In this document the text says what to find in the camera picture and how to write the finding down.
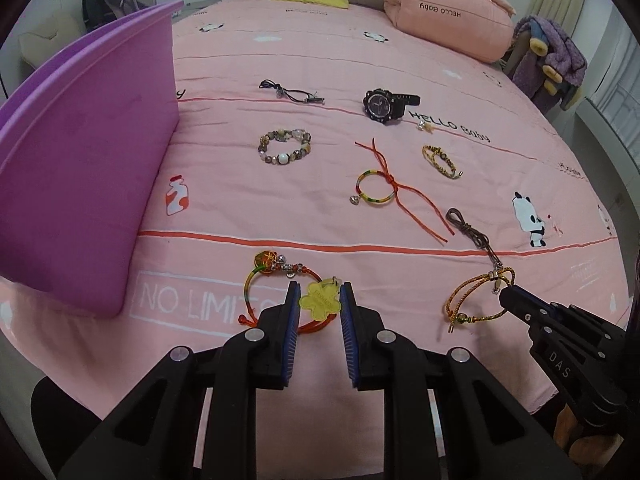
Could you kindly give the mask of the right hand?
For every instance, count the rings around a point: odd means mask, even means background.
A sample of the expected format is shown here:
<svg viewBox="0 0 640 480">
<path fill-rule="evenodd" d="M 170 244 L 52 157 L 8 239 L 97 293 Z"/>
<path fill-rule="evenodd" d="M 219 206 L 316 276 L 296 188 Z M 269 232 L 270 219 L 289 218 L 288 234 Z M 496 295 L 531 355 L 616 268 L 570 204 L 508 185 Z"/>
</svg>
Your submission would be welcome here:
<svg viewBox="0 0 640 480">
<path fill-rule="evenodd" d="M 568 404 L 556 418 L 553 440 L 576 465 L 596 469 L 602 469 L 624 442 L 619 434 L 596 434 Z"/>
</svg>

